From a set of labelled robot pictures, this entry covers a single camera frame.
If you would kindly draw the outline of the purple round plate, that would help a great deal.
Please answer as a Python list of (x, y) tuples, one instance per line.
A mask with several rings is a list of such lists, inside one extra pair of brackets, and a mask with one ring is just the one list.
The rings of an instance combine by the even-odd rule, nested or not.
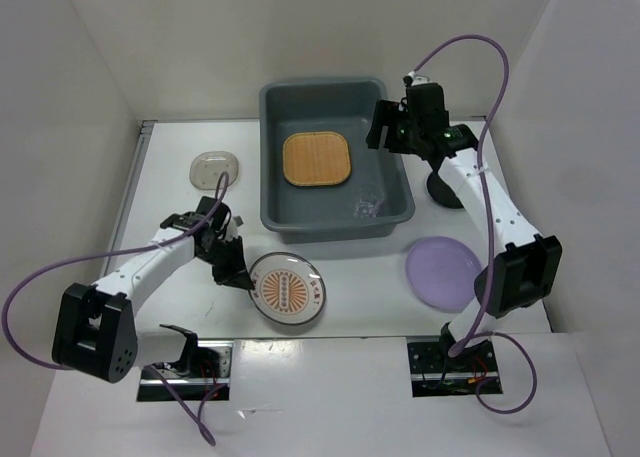
[(413, 294), (424, 304), (460, 313), (475, 298), (474, 281), (482, 267), (464, 243), (445, 236), (416, 241), (405, 261), (405, 275)]

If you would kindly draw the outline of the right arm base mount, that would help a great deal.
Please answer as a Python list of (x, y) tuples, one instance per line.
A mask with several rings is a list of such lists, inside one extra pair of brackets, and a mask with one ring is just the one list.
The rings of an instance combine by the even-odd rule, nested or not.
[(435, 337), (406, 342), (414, 398), (502, 394), (494, 347), (485, 341), (467, 356), (449, 359)]

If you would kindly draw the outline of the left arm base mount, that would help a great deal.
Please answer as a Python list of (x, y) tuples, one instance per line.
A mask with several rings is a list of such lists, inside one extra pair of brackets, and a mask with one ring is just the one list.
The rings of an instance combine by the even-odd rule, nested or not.
[[(210, 401), (228, 401), (234, 342), (231, 340), (200, 340), (195, 362), (178, 370), (173, 363), (158, 363), (153, 367), (176, 394), (186, 402), (201, 401), (210, 394)], [(136, 401), (140, 403), (174, 401), (174, 396), (152, 371), (143, 370)]]

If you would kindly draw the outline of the woven bamboo square tray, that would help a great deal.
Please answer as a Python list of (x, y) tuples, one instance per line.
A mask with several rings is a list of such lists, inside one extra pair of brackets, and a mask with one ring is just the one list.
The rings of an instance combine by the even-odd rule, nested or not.
[(333, 131), (290, 135), (282, 145), (283, 175), (298, 187), (335, 186), (351, 175), (347, 140)]

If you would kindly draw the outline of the round patterned plate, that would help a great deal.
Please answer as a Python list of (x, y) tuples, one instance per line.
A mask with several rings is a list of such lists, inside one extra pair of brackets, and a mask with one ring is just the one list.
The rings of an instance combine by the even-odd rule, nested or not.
[(249, 297), (276, 332), (301, 335), (321, 321), (326, 285), (308, 260), (289, 252), (267, 253), (252, 264), (249, 276), (254, 284)]

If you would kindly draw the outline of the clear plastic cup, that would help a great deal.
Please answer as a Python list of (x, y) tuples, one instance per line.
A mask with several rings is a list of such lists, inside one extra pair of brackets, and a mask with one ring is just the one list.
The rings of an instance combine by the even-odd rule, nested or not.
[(375, 218), (385, 200), (382, 187), (374, 184), (359, 186), (351, 198), (350, 212), (354, 219)]

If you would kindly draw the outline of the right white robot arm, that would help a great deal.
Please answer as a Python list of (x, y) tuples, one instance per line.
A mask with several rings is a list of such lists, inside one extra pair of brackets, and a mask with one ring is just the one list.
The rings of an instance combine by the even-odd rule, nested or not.
[(441, 363), (460, 370), (497, 320), (550, 294), (562, 246), (524, 217), (492, 173), (483, 153), (486, 135), (451, 124), (443, 88), (415, 73), (403, 82), (401, 101), (376, 103), (367, 146), (427, 162), (488, 245), (487, 266), (474, 282), (476, 300), (445, 325), (438, 348)]

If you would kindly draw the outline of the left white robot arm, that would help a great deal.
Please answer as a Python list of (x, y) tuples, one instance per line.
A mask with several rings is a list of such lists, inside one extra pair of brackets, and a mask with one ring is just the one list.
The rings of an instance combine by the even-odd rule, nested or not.
[(90, 285), (63, 293), (52, 345), (53, 361), (117, 383), (134, 367), (165, 364), (180, 377), (194, 373), (206, 355), (195, 332), (163, 324), (140, 334), (135, 319), (145, 302), (177, 270), (197, 259), (219, 286), (250, 291), (237, 219), (219, 199), (204, 197), (192, 212), (172, 214), (149, 247)]

